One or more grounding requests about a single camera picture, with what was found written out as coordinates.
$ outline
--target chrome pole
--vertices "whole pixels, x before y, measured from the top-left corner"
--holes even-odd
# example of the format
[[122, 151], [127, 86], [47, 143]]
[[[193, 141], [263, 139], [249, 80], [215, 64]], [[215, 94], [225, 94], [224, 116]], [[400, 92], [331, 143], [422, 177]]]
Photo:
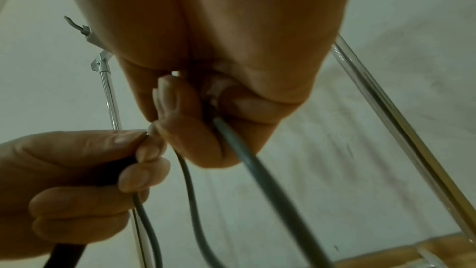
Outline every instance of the chrome pole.
[[[108, 60], [112, 58], [112, 54], [107, 51], [101, 51], [96, 59], [91, 63], [91, 69], [99, 72], [101, 82], [103, 83], [104, 94], [106, 95], [106, 105], [109, 111], [109, 118], [111, 126], [114, 130], [122, 129], [122, 124], [119, 118], [119, 110], [116, 102], [116, 95], [114, 94], [113, 83], [111, 81], [111, 71], [109, 69]], [[132, 224], [134, 237], [139, 254], [139, 261], [141, 268], [152, 268], [153, 260], [149, 249], [149, 242], [147, 241], [147, 234], [142, 225], [136, 210], [132, 210]]]
[[475, 209], [340, 35], [332, 45], [332, 54], [463, 233], [476, 246]]

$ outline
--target metal stand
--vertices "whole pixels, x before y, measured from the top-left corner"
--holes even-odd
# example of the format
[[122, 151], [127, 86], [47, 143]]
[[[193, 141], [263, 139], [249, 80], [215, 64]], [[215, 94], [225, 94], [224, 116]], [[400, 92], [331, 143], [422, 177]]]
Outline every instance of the metal stand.
[[[114, 130], [118, 130], [122, 129], [122, 124], [119, 118], [116, 96], [111, 81], [111, 71], [109, 70], [108, 64], [108, 60], [112, 58], [112, 56], [113, 55], [107, 51], [100, 52], [91, 63], [91, 69], [99, 72], [99, 75], [101, 76], [104, 94], [106, 95], [109, 118], [111, 119], [111, 126]], [[149, 242], [147, 241], [147, 234], [145, 233], [144, 226], [142, 225], [135, 209], [132, 211], [132, 224], [141, 268], [152, 268], [154, 266], [149, 249]]]
[[463, 233], [476, 246], [475, 209], [341, 36], [332, 45], [332, 54]]

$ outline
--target metal rod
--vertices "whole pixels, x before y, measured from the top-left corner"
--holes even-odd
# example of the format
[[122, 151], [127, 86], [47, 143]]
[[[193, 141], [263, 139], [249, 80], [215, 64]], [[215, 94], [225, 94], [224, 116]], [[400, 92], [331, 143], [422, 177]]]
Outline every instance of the metal rod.
[[475, 209], [341, 36], [332, 45], [332, 53], [463, 233], [476, 246]]
[[[99, 75], [101, 76], [101, 82], [103, 83], [104, 94], [106, 96], [106, 105], [109, 111], [111, 126], [114, 130], [120, 130], [122, 129], [122, 123], [120, 122], [116, 95], [114, 94], [113, 83], [111, 81], [111, 71], [109, 69], [108, 63], [108, 59], [111, 57], [112, 54], [108, 53], [107, 51], [102, 51], [91, 63], [91, 68], [93, 71], [98, 71]], [[152, 268], [153, 260], [149, 249], [149, 242], [147, 241], [147, 234], [135, 209], [132, 210], [132, 229], [134, 231], [141, 267]]]

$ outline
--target human hand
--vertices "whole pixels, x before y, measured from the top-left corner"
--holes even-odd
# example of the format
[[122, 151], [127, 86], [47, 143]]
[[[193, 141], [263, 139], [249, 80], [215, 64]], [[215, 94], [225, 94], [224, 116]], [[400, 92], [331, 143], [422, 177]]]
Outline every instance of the human hand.
[[[0, 259], [51, 251], [55, 243], [108, 239], [128, 223], [131, 192], [160, 183], [170, 164], [145, 131], [50, 132], [0, 144]], [[117, 185], [97, 187], [106, 163], [135, 156]]]
[[162, 137], [199, 166], [226, 167], [238, 159], [201, 102], [258, 152], [309, 97], [347, 0], [76, 1]]

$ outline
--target shiny metal tube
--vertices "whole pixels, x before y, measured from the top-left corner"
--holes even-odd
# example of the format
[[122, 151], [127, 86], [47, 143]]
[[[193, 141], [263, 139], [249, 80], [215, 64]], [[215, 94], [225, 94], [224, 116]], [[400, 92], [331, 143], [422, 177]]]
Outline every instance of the shiny metal tube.
[[332, 54], [463, 233], [476, 246], [475, 209], [341, 36], [332, 45]]
[[[103, 83], [104, 94], [106, 96], [106, 105], [109, 111], [111, 126], [114, 130], [120, 130], [122, 129], [122, 123], [120, 122], [119, 118], [116, 95], [114, 94], [113, 83], [111, 81], [111, 72], [109, 70], [108, 64], [108, 59], [111, 57], [111, 54], [107, 53], [106, 51], [102, 51], [91, 63], [91, 67], [92, 70], [98, 71], [99, 75], [101, 76], [101, 82]], [[153, 268], [153, 260], [149, 242], [147, 241], [147, 234], [135, 209], [132, 210], [132, 229], [134, 231], [141, 268]]]

